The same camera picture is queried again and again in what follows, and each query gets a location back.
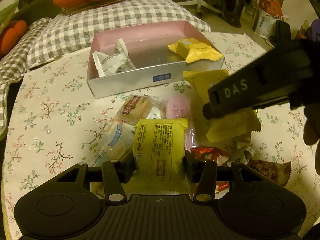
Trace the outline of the yellow labelled snack packet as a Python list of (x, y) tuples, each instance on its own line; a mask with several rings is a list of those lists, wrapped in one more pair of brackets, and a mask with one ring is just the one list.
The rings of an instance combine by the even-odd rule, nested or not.
[(140, 178), (172, 181), (182, 168), (189, 120), (142, 119), (136, 125), (133, 156)]

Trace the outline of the white green snack packet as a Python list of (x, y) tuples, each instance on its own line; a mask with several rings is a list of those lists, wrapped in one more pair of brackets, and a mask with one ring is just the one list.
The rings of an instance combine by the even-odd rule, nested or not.
[(92, 53), (94, 65), (99, 77), (136, 69), (129, 58), (129, 50), (122, 38), (117, 40), (114, 51), (115, 53), (113, 55), (108, 55), (100, 51)]

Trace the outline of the clear blue labelled snack packet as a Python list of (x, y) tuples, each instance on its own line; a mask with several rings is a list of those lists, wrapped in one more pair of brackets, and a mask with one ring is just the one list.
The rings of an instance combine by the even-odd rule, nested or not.
[(120, 160), (126, 151), (132, 147), (135, 137), (129, 126), (117, 121), (110, 122), (104, 132), (106, 137), (98, 155), (91, 164), (93, 167), (101, 166), (105, 161)]

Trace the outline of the clear wrapped brown pastry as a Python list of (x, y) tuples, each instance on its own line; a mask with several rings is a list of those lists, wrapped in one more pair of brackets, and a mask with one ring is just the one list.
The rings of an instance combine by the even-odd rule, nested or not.
[(114, 116), (114, 120), (136, 126), (141, 119), (165, 119), (167, 101), (146, 95), (131, 94)]

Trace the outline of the pink snack packet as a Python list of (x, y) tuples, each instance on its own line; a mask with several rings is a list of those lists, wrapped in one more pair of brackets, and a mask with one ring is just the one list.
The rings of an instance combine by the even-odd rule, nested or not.
[(166, 105), (167, 119), (188, 119), (188, 128), (184, 136), (184, 149), (190, 151), (198, 146), (196, 129), (191, 112), (191, 99), (186, 96), (169, 98)]

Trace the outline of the dark red snack packet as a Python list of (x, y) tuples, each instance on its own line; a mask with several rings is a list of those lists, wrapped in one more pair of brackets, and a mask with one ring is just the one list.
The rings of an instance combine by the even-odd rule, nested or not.
[(283, 187), (287, 185), (291, 176), (291, 161), (287, 163), (274, 163), (251, 159), (247, 166)]

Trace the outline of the floral tablecloth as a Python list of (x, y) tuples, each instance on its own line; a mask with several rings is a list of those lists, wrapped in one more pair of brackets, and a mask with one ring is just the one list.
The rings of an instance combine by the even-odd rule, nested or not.
[[(107, 123), (127, 98), (120, 93), (95, 99), (87, 81), (90, 49), (67, 54), (27, 72), (11, 114), (2, 171), (1, 200), (7, 239), (21, 232), (14, 219), (16, 202), (56, 174), (99, 153)], [(304, 235), (319, 221), (319, 176), (315, 146), (303, 141), (302, 109), (287, 105), (258, 112), (261, 131), (252, 134), (256, 159), (291, 163), (286, 185), (306, 204)]]

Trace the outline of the white office chair base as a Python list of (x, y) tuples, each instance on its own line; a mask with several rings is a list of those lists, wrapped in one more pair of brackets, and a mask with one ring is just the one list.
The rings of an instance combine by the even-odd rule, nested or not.
[(191, 6), (196, 6), (196, 13), (198, 16), (202, 16), (202, 8), (206, 8), (219, 16), (222, 15), (221, 9), (218, 9), (216, 7), (211, 6), (204, 0), (188, 0), (184, 2), (178, 2), (178, 4), (182, 7), (191, 7)]

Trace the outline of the pink silver cardboard box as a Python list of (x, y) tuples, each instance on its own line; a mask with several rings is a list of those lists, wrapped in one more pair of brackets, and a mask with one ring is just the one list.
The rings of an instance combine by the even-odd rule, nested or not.
[(116, 52), (116, 42), (120, 38), (127, 46), (129, 58), (135, 68), (100, 77), (93, 57), (89, 57), (87, 83), (97, 99), (181, 81), (183, 71), (220, 70), (224, 62), (224, 59), (219, 59), (186, 63), (180, 55), (169, 50), (170, 44), (185, 38), (195, 38), (209, 46), (213, 45), (187, 21), (148, 23), (103, 31), (95, 34), (91, 52), (113, 55)]

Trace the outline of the grey checkered blanket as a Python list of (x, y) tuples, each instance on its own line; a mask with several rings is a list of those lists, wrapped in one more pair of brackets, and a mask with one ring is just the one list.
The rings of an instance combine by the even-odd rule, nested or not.
[(62, 12), (55, 18), (44, 17), (32, 23), (17, 45), (1, 58), (1, 135), (5, 135), (9, 122), (9, 86), (22, 80), (28, 70), (89, 47), (99, 32), (167, 21), (188, 21), (202, 32), (211, 31), (208, 23), (172, 0), (121, 0), (70, 15)]

